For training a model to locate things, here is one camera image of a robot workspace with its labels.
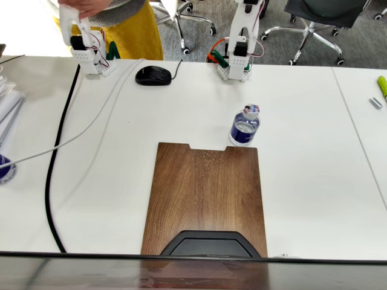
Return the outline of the person's left hand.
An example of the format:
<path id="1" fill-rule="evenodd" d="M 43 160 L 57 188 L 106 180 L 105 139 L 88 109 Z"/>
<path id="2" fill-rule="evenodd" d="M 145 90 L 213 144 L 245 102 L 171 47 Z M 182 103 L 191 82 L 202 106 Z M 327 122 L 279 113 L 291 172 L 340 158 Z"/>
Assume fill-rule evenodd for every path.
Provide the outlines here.
<path id="1" fill-rule="evenodd" d="M 59 4 L 67 5 L 79 11 L 80 18 L 94 16 L 108 8 L 110 0 L 61 0 Z"/>

